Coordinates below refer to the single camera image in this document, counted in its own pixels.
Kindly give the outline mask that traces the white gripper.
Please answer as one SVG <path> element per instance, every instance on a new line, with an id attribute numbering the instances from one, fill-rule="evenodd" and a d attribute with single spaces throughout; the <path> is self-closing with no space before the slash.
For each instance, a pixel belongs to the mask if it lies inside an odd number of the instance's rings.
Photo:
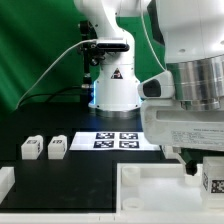
<path id="1" fill-rule="evenodd" d="M 187 111 L 172 99 L 149 99 L 142 103 L 140 112 L 145 138 L 152 144 L 176 147 L 177 160 L 187 175 L 198 171 L 194 149 L 224 151 L 223 108 Z"/>

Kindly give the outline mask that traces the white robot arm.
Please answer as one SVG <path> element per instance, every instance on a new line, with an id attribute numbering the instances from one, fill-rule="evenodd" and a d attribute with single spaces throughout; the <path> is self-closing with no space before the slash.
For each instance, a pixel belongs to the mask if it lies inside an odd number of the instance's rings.
<path id="1" fill-rule="evenodd" d="M 100 75 L 91 108 L 140 111 L 145 138 L 179 151 L 189 174 L 198 162 L 224 165 L 224 0 L 74 0 L 93 26 Z M 135 40 L 116 20 L 148 16 L 165 48 L 162 71 L 134 73 Z"/>

